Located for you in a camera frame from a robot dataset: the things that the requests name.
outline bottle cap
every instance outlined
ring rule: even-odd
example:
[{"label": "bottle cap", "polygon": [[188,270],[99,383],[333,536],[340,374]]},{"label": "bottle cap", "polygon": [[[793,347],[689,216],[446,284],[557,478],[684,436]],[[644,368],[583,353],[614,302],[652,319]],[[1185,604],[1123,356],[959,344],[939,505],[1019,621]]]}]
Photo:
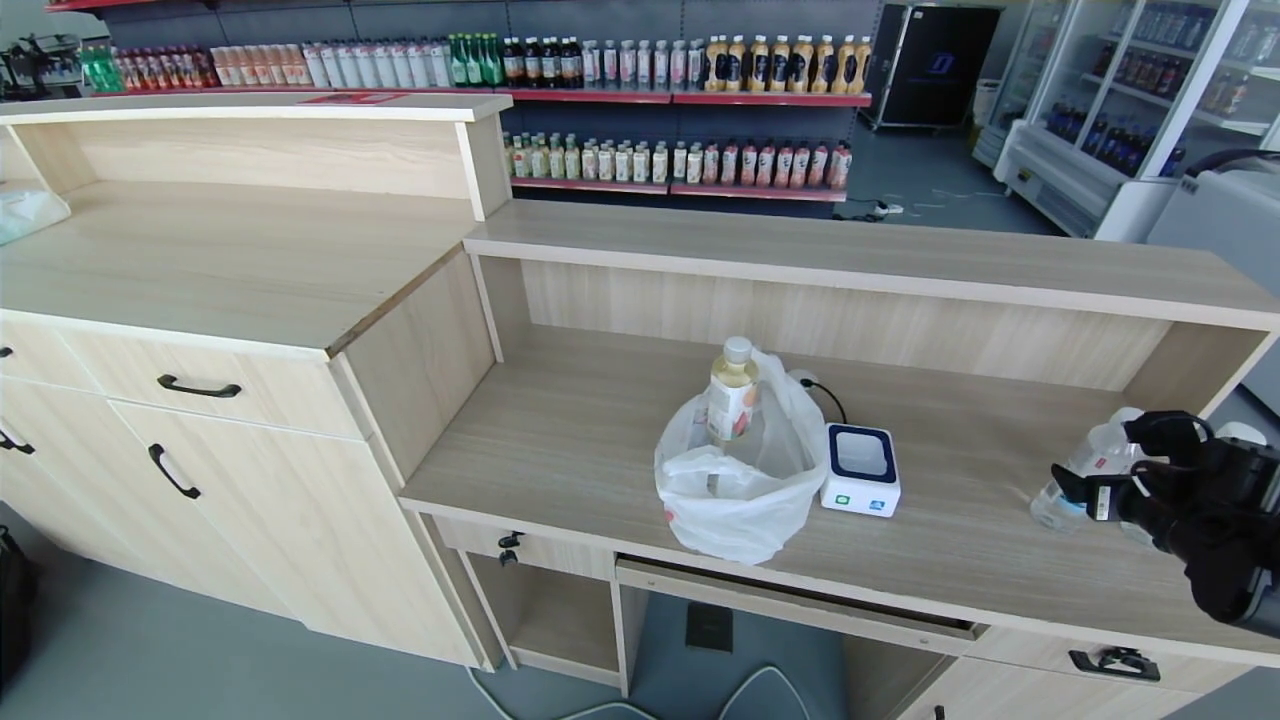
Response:
[{"label": "bottle cap", "polygon": [[745,365],[751,359],[751,341],[735,336],[724,341],[724,360],[735,365]]}]

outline checkout counter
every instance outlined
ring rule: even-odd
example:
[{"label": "checkout counter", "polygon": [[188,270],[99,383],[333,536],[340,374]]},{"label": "checkout counter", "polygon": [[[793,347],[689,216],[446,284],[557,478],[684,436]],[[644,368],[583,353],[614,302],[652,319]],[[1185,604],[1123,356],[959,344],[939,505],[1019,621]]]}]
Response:
[{"label": "checkout counter", "polygon": [[[73,211],[0,250],[0,415],[36,448],[0,497],[316,632],[623,693],[654,592],[841,633],[858,719],[1160,717],[1280,666],[1176,559],[1028,512],[1117,407],[1212,411],[1280,331],[1268,292],[1190,250],[511,200],[506,105],[0,115],[8,177]],[[732,334],[893,434],[892,519],[815,500],[758,566],[676,542],[654,445]],[[1158,682],[1106,673],[1117,647]]]}]

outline white plastic bag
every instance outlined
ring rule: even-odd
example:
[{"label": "white plastic bag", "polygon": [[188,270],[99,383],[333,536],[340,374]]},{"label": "white plastic bag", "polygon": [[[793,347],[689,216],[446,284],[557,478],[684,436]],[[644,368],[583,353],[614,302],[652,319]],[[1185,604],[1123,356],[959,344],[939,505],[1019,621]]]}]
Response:
[{"label": "white plastic bag", "polygon": [[[724,560],[758,565],[804,527],[813,496],[827,477],[826,423],[818,405],[786,374],[774,355],[751,351],[760,370],[763,423],[750,464],[730,457],[707,433],[707,396],[680,407],[658,441],[653,466],[658,497],[676,539]],[[742,456],[742,439],[731,452]]]}]

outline red shelf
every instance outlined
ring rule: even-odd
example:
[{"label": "red shelf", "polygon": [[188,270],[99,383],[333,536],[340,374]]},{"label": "red shelf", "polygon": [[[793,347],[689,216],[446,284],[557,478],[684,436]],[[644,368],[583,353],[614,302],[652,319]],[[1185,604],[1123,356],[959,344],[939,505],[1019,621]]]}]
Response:
[{"label": "red shelf", "polygon": [[556,190],[594,190],[598,192],[667,195],[669,186],[630,182],[567,181],[559,178],[511,178],[511,187],[552,187]]},{"label": "red shelf", "polygon": [[831,92],[677,92],[676,105],[790,105],[800,108],[868,108],[872,96]]},{"label": "red shelf", "polygon": [[65,3],[51,3],[45,5],[46,13],[69,13],[72,10],[92,10],[93,8],[110,8],[113,5],[141,5],[143,3],[156,3],[157,0],[67,0]]},{"label": "red shelf", "polygon": [[758,200],[809,200],[813,202],[844,202],[845,190],[829,187],[742,187],[737,184],[685,184],[672,183],[672,195],[703,195],[714,197],[755,197]]},{"label": "red shelf", "polygon": [[669,105],[669,92],[622,92],[617,90],[538,90],[532,87],[499,87],[494,92],[511,95],[515,100],[545,102],[625,102],[641,105]]}]

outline refrigerator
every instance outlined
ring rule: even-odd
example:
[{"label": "refrigerator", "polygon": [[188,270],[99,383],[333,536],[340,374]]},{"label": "refrigerator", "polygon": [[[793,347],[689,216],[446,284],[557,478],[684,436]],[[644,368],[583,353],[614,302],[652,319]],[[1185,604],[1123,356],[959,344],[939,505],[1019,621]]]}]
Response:
[{"label": "refrigerator", "polygon": [[872,129],[964,123],[1000,8],[886,4],[867,61]]},{"label": "refrigerator", "polygon": [[1272,149],[1280,4],[1074,0],[993,174],[1066,234],[1138,242],[1188,158]]},{"label": "refrigerator", "polygon": [[1005,140],[1009,138],[1009,128],[1014,120],[1027,115],[1027,108],[1070,6],[1071,0],[1032,0],[1023,27],[1018,31],[1018,40],[1014,41],[1014,54],[1005,65],[991,115],[974,118],[984,123],[973,149],[974,159],[983,165],[996,167]]}]

